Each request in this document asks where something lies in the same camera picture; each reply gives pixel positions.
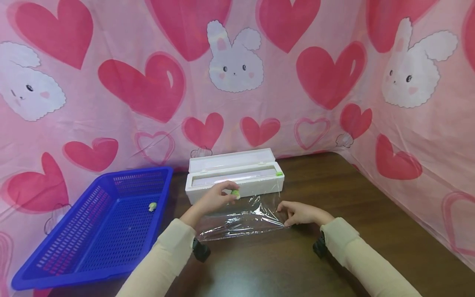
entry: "pink fabric backdrop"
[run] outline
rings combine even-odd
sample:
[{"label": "pink fabric backdrop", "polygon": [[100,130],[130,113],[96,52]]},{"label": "pink fabric backdrop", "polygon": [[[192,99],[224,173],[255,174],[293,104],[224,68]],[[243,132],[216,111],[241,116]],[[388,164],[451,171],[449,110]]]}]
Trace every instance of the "pink fabric backdrop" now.
[{"label": "pink fabric backdrop", "polygon": [[0,1],[0,296],[105,172],[340,153],[475,269],[472,0]]}]

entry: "brown table surface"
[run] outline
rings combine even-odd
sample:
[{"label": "brown table surface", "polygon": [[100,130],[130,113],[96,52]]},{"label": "brown table surface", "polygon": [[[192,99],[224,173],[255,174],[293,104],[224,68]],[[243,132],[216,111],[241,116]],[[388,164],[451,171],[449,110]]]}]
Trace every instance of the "brown table surface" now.
[{"label": "brown table surface", "polygon": [[[335,153],[279,160],[284,200],[345,218],[422,296],[475,296],[475,274]],[[164,225],[190,206],[186,173],[174,175]],[[313,225],[208,242],[211,256],[191,256],[167,296],[367,296],[333,259],[312,251]],[[58,296],[115,296],[124,280],[53,290]]]}]

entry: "beige sleeve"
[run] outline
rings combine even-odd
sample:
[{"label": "beige sleeve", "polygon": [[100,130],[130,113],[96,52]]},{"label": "beige sleeve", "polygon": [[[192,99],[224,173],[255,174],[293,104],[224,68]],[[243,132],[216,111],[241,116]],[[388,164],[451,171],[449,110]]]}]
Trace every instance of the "beige sleeve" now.
[{"label": "beige sleeve", "polygon": [[380,254],[370,247],[344,219],[336,218],[320,228],[335,259],[346,267],[371,296],[421,296]]},{"label": "beige sleeve", "polygon": [[116,297],[165,296],[190,258],[195,230],[174,219],[152,250],[126,280]]}]

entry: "small green object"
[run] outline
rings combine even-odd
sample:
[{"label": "small green object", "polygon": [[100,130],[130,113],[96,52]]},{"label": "small green object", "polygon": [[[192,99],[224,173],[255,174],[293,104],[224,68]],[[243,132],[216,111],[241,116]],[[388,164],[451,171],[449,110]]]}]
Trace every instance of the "small green object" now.
[{"label": "small green object", "polygon": [[231,195],[236,195],[236,200],[241,198],[241,195],[239,194],[239,190],[232,190]]},{"label": "small green object", "polygon": [[154,211],[157,208],[157,203],[152,202],[149,204],[149,211]]}]

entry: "dispenser lid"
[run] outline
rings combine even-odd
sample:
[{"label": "dispenser lid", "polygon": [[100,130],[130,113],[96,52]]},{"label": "dispenser lid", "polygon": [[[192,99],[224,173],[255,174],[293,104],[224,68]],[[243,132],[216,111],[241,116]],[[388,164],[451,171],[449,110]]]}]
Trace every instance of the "dispenser lid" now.
[{"label": "dispenser lid", "polygon": [[199,157],[190,159],[190,173],[203,170],[212,171],[225,168],[235,168],[246,165],[259,164],[260,162],[274,162],[276,158],[270,148],[238,153],[225,153],[216,156]]}]

